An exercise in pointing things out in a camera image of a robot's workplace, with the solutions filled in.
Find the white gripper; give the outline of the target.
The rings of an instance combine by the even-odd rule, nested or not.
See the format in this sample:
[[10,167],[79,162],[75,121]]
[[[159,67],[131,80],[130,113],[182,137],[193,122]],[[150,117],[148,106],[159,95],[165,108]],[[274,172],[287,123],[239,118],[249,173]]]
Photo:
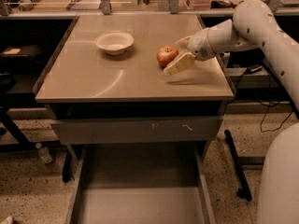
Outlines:
[[173,76],[193,65],[195,59],[198,61],[207,61],[216,56],[215,51],[210,45],[208,37],[209,29],[205,28],[192,36],[186,36],[175,42],[175,47],[181,52],[173,62],[165,69],[164,73]]

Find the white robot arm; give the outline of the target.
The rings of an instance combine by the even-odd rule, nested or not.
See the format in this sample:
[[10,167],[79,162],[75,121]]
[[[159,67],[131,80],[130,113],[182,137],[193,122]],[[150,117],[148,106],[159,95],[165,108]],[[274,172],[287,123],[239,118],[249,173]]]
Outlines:
[[[263,1],[244,0],[230,20],[184,37],[176,46],[178,56],[164,69],[168,75],[224,51],[260,49],[299,109],[299,44],[279,27]],[[256,224],[299,224],[299,122],[280,132],[268,148]]]

